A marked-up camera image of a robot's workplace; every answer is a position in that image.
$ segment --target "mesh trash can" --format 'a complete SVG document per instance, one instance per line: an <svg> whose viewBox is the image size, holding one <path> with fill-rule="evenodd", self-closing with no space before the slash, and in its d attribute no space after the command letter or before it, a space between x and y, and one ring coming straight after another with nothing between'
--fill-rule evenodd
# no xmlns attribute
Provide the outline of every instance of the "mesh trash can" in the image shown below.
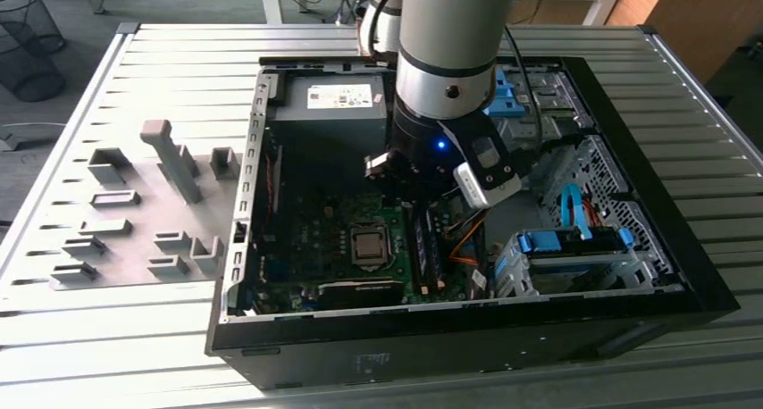
<svg viewBox="0 0 763 409"><path fill-rule="evenodd" d="M0 85L19 100L32 103L59 95L64 84L31 27L0 22Z"/></svg>
<svg viewBox="0 0 763 409"><path fill-rule="evenodd" d="M59 52L67 45L43 0L0 0L0 23L12 36L29 27L45 54Z"/></svg>

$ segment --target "table leg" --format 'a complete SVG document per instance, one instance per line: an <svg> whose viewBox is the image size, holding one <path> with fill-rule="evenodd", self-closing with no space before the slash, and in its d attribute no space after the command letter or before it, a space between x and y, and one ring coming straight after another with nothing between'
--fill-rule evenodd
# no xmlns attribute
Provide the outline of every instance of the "table leg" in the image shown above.
<svg viewBox="0 0 763 409"><path fill-rule="evenodd" d="M583 25L603 25L610 18L611 9L618 0L596 0L588 9Z"/></svg>
<svg viewBox="0 0 763 409"><path fill-rule="evenodd" d="M17 144L16 136L0 126L0 152L12 152Z"/></svg>
<svg viewBox="0 0 763 409"><path fill-rule="evenodd" d="M308 0L297 0L297 4L299 4L299 12L300 13L309 13Z"/></svg>
<svg viewBox="0 0 763 409"><path fill-rule="evenodd" d="M281 0L263 0L264 18L267 23L280 25L284 23L281 14Z"/></svg>
<svg viewBox="0 0 763 409"><path fill-rule="evenodd" d="M104 14L107 12L107 8L104 7L105 0L87 0L91 4L91 9L93 10L93 14Z"/></svg>

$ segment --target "floor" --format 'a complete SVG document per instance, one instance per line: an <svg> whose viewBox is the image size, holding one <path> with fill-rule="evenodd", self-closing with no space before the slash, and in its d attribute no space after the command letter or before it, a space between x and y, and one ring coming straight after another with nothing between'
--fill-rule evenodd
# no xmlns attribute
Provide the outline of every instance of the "floor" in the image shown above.
<svg viewBox="0 0 763 409"><path fill-rule="evenodd" d="M121 22L153 23L264 23L259 0L107 0L107 14L95 15L87 0L45 0L69 44L53 56L67 79L65 91L37 104L19 102L0 89L0 125L19 122L65 123L87 82ZM300 13L285 0L285 23L316 23L329 17L339 0L308 4L313 13ZM763 58L752 61L732 56L708 83L716 96L732 97L727 111L759 146L763 146ZM0 153L0 221L12 220L35 182L61 129L55 126L13 128L23 140L16 152ZM0 240L5 228L0 227Z"/></svg>

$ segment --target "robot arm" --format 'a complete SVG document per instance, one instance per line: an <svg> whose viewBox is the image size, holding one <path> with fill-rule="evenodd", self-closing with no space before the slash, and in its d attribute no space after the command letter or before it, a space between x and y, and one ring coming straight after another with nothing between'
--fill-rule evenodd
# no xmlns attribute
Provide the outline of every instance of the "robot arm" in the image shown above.
<svg viewBox="0 0 763 409"><path fill-rule="evenodd" d="M494 95L511 0L401 3L389 151L369 161L367 176L411 202L431 202L455 179L469 204L485 208L522 188L511 153L481 111Z"/></svg>

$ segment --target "metal slatted surface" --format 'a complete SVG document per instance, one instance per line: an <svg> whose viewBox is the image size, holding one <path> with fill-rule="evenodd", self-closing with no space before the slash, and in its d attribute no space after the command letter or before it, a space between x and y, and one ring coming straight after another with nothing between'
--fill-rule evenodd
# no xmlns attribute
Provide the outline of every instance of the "metal slatted surface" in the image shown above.
<svg viewBox="0 0 763 409"><path fill-rule="evenodd" d="M117 36L0 248L0 401L25 407L41 400L56 407L760 407L758 151L659 40L635 29L516 29L516 38L526 54L588 59L742 304L707 327L670 334L602 363L264 396L203 355L211 281L51 291L48 256L21 254L47 249L45 241L65 233L39 229L55 214L75 214L67 205L51 206L51 197L75 199L91 189L76 167L83 158L67 155L71 145L133 137L137 122L161 114L192 150L220 140L240 150L259 57L352 55L353 36L353 29L304 25L144 25L135 37ZM140 154L143 145L124 143ZM65 193L45 193L59 180L68 181Z"/></svg>

